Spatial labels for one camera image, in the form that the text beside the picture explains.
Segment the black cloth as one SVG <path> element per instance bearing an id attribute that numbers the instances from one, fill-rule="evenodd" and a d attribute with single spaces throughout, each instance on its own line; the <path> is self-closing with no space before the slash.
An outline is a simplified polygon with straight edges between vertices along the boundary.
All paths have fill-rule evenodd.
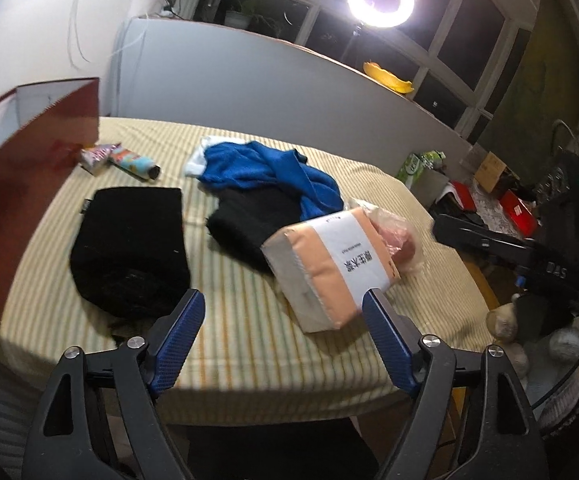
<path id="1" fill-rule="evenodd" d="M 190 288 L 179 188 L 101 188 L 84 204 L 69 266 L 79 295 L 122 322 L 170 314 Z"/>

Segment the clear bag with pink item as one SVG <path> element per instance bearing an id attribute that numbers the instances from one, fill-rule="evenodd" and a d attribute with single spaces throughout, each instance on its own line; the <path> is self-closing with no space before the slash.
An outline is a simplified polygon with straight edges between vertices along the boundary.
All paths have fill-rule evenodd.
<path id="1" fill-rule="evenodd" d="M 408 220 L 365 200 L 350 198 L 348 208 L 361 208 L 384 241 L 391 260 L 401 274 L 413 274 L 423 268 L 424 253 L 419 236 Z"/>

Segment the peach tissue pack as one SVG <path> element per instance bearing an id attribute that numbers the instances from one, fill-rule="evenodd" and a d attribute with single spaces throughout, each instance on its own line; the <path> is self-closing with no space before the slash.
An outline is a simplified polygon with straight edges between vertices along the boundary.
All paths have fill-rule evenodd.
<path id="1" fill-rule="evenodd" d="M 339 330 L 364 294 L 385 292 L 400 274 L 387 245 L 360 207 L 285 226 L 261 250 L 303 332 Z"/>

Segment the black fuzzy glove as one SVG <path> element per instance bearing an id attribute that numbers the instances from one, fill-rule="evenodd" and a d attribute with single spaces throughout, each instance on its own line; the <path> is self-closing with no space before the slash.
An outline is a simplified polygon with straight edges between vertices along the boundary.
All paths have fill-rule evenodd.
<path id="1" fill-rule="evenodd" d="M 301 198 L 274 185 L 260 188 L 224 188 L 206 226 L 224 252 L 254 270 L 271 275 L 262 245 L 279 229 L 298 223 Z"/>

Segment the blue knit cloth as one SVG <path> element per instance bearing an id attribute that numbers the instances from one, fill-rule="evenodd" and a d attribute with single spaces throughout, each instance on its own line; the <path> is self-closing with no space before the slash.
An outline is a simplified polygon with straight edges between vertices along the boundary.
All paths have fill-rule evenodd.
<path id="1" fill-rule="evenodd" d="M 297 150 L 276 150 L 257 141 L 222 142 L 207 148 L 204 159 L 206 167 L 198 180 L 212 192 L 273 186 L 298 196 L 301 220 L 344 209 L 336 180 L 310 166 L 306 156 Z"/>

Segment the plush toy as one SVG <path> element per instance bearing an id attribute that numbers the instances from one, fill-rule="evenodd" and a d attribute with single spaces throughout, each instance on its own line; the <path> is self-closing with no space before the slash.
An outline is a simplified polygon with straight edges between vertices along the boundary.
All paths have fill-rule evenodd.
<path id="1" fill-rule="evenodd" d="M 573 324 L 542 333 L 545 318 L 527 294 L 491 310 L 486 325 L 527 390 L 554 386 L 579 359 L 579 330 Z"/>

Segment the red box on side table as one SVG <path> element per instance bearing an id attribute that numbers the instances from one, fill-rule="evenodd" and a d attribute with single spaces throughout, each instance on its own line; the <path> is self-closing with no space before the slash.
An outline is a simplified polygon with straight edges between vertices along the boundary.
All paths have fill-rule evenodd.
<path id="1" fill-rule="evenodd" d="M 524 238 L 533 237 L 538 229 L 538 222 L 527 206 L 510 190 L 500 198 L 499 203 L 504 214 Z"/>

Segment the cardboard box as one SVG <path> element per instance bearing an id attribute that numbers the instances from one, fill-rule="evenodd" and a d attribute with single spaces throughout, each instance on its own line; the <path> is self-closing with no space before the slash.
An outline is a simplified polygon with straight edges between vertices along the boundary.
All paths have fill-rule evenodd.
<path id="1" fill-rule="evenodd" d="M 501 196 L 518 181 L 518 176 L 500 157 L 489 152 L 478 167 L 475 180 L 486 193 Z"/>

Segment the yellow striped tablecloth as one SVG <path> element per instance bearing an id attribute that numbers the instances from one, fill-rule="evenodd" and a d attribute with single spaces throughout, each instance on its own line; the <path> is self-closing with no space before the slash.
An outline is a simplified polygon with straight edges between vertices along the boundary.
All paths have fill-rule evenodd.
<path id="1" fill-rule="evenodd" d="M 204 226 L 216 207 L 186 160 L 209 129 L 155 120 L 105 117 L 99 136 L 148 156 L 160 166 L 159 184 L 183 193 L 184 235 L 192 284 L 207 312 L 175 386 L 158 410 L 177 425 L 252 425 L 360 415 L 398 399 L 364 323 L 307 334 L 273 278 L 222 254 Z M 453 348 L 479 351 L 491 338 L 487 304 L 465 264 L 431 236 L 431 216 L 397 179 L 365 162 L 308 148 L 309 162 L 338 183 L 344 198 L 359 198 L 399 214 L 416 229 L 421 268 L 388 290 L 396 310 L 425 334 Z M 50 204 L 22 257 L 6 300 L 0 341 L 9 366 L 43 387 L 62 352 L 114 347 L 111 319 L 76 292 L 69 252 L 80 209 L 100 188 L 132 185 L 108 169 L 91 176 L 73 170 Z"/>

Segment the fruit print cream tube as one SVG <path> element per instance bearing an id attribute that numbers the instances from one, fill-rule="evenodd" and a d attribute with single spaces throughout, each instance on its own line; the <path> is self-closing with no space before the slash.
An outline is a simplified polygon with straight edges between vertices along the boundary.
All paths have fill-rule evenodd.
<path id="1" fill-rule="evenodd" d="M 114 166 L 142 180 L 155 181 L 160 176 L 160 167 L 151 158 L 136 154 L 122 146 L 115 148 L 109 159 Z"/>

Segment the green white carton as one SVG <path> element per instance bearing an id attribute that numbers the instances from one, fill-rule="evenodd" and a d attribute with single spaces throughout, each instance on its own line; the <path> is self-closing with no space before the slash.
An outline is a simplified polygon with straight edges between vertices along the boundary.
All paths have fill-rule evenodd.
<path id="1" fill-rule="evenodd" d="M 407 188 L 423 176 L 426 170 L 441 171 L 445 168 L 446 154 L 440 151 L 410 153 L 397 172 L 396 178 Z"/>

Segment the pink snack sachet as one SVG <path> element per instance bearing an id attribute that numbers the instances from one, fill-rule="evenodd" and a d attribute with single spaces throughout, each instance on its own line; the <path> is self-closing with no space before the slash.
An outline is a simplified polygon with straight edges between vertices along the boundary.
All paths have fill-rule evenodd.
<path id="1" fill-rule="evenodd" d="M 119 148 L 119 143 L 96 144 L 80 151 L 80 165 L 92 176 L 97 176 L 108 164 L 111 153 Z"/>

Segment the dark red storage box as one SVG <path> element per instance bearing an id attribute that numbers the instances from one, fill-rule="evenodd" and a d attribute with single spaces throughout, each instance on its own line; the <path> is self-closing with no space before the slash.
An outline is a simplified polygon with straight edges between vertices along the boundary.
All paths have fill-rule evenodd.
<path id="1" fill-rule="evenodd" d="M 0 96 L 0 321 L 35 229 L 98 140 L 98 87 L 98 78 L 59 79 Z"/>

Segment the yellow object on ledge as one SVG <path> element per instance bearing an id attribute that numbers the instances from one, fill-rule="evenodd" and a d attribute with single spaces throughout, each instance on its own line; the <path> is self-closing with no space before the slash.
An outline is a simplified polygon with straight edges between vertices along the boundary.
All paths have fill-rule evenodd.
<path id="1" fill-rule="evenodd" d="M 411 81 L 400 79 L 396 75 L 393 75 L 393 73 L 390 73 L 389 70 L 384 70 L 377 63 L 364 62 L 363 72 L 365 75 L 378 82 L 378 84 L 381 84 L 393 92 L 406 96 L 414 91 Z"/>

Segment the potted plant on windowsill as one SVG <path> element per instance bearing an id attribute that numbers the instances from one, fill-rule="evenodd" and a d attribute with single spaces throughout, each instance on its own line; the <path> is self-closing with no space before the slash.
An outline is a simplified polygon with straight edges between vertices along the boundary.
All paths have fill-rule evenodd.
<path id="1" fill-rule="evenodd" d="M 231 6 L 225 11 L 223 24 L 242 30 L 247 30 L 252 24 L 257 27 L 264 26 L 270 29 L 276 38 L 280 37 L 282 32 L 278 21 L 257 12 L 257 0 L 232 0 Z"/>

